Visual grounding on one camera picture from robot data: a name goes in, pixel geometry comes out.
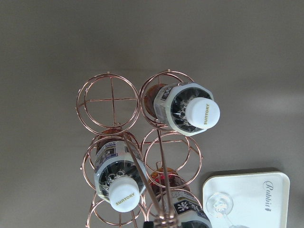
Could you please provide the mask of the copper wire bottle basket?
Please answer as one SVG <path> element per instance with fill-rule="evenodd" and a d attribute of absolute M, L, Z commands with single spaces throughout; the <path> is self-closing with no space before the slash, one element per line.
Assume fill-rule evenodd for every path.
<path fill-rule="evenodd" d="M 201 170 L 203 156 L 195 140 L 160 123 L 144 108 L 145 92 L 153 83 L 160 84 L 162 81 L 185 83 L 192 79 L 184 73 L 167 70 L 150 77 L 137 90 L 125 77 L 105 73 L 90 78 L 78 91 L 77 116 L 84 127 L 95 135 L 81 165 L 85 181 L 94 190 L 89 215 L 110 226 L 136 226 L 137 219 L 143 218 L 146 228 L 179 227 L 178 215 L 171 202 L 171 190 L 175 188 L 170 187 L 167 168 L 173 169 L 187 186 Z M 114 210 L 96 193 L 97 144 L 109 138 L 124 140 L 145 185 L 138 205 L 129 212 Z M 168 211 L 159 205 L 149 184 L 149 181 L 154 181 L 151 174 L 159 168 L 163 169 L 165 185 L 157 185 L 166 189 Z"/>

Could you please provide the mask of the tea bottle white cap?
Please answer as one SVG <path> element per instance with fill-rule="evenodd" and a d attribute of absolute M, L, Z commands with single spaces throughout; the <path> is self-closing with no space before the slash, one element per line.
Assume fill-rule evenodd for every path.
<path fill-rule="evenodd" d="M 128 146 L 119 138 L 97 144 L 94 180 L 97 195 L 118 212 L 136 208 L 145 190 Z"/>

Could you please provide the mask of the clear wine glass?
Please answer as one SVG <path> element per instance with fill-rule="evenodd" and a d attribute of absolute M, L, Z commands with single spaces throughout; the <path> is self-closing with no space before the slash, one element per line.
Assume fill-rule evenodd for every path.
<path fill-rule="evenodd" d="M 207 212 L 215 218 L 223 218 L 229 228 L 247 228 L 244 225 L 235 225 L 228 218 L 234 202 L 232 197 L 225 192 L 216 192 L 210 196 L 206 203 Z"/>

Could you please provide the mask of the white rabbit tray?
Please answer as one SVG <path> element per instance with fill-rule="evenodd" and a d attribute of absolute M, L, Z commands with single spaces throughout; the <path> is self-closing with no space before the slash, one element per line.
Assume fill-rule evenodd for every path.
<path fill-rule="evenodd" d="M 233 200 L 228 218 L 234 225 L 248 228 L 287 226 L 289 177 L 276 168 L 211 171 L 204 174 L 202 205 L 215 193 Z"/>

